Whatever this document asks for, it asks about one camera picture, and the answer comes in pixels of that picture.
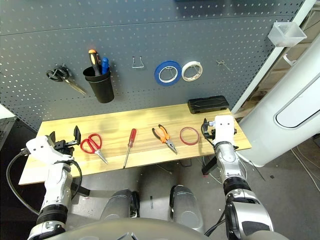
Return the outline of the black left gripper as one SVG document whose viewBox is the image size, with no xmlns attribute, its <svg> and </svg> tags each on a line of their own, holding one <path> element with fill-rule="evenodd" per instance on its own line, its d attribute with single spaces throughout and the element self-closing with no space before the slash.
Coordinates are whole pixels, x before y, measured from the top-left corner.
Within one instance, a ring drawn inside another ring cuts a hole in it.
<svg viewBox="0 0 320 240">
<path fill-rule="evenodd" d="M 54 149 L 61 154 L 73 156 L 74 145 L 79 145 L 81 143 L 81 132 L 76 125 L 73 131 L 74 141 L 66 142 L 65 140 L 56 142 L 56 132 L 53 131 L 49 134 L 49 143 L 54 146 Z"/>
</svg>

